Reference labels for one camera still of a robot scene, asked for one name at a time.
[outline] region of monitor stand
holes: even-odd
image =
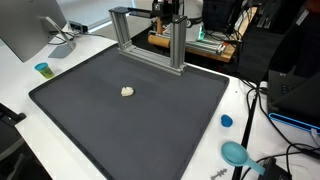
[[[70,41],[66,33],[64,33],[62,29],[57,25],[57,23],[55,23],[50,17],[46,17],[45,19],[59,32],[59,34],[66,41],[66,44],[56,47],[56,49],[48,57],[49,58],[67,57],[76,48],[76,43],[74,41]]]

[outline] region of black mat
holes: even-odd
[[[171,75],[113,46],[30,92],[108,178],[180,179],[229,79],[188,67]],[[135,94],[122,97],[121,88]]]

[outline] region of light blue scoop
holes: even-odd
[[[226,142],[221,147],[222,158],[232,166],[247,165],[259,174],[264,174],[264,167],[254,162],[248,155],[246,149],[236,142]]]

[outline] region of white desk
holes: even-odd
[[[267,87],[266,83],[262,83],[261,87]],[[267,97],[262,95],[262,106],[267,110]],[[298,128],[294,128],[283,123],[273,121],[280,131],[293,143],[304,143],[317,147],[310,133]],[[289,144],[285,142],[278,132],[272,127],[268,119],[260,110],[257,103],[252,129],[250,133],[248,152],[253,160],[258,160],[267,156],[283,154],[286,152]],[[290,152],[296,152],[295,148],[291,148]],[[278,157],[277,165],[287,170],[285,156]],[[320,177],[320,161],[303,154],[289,156],[290,171],[293,180],[315,180]],[[245,179],[257,180],[258,174],[251,170]]]
[[[27,115],[16,128],[53,179],[105,179],[28,96],[32,89],[46,81],[34,70],[37,63],[47,62],[58,75],[116,42],[82,36],[76,39],[76,43],[74,52],[65,59],[47,58],[54,48],[47,46],[26,63],[21,63],[8,47],[0,47],[0,102]],[[231,179],[233,175],[234,168],[221,158],[220,147],[228,140],[238,143],[242,140],[248,117],[245,100],[248,88],[238,79],[229,78],[229,86],[182,177],[184,180],[208,180],[223,168],[228,172],[221,179]],[[223,114],[233,118],[230,128],[221,126]]]

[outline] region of metal bracket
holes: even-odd
[[[143,50],[132,44],[126,14],[128,8],[117,7],[109,10],[112,23],[117,34],[119,52],[129,58],[143,62],[166,72],[181,75],[186,67],[185,44],[187,31],[187,17],[174,15],[170,27],[170,58],[150,51]]]

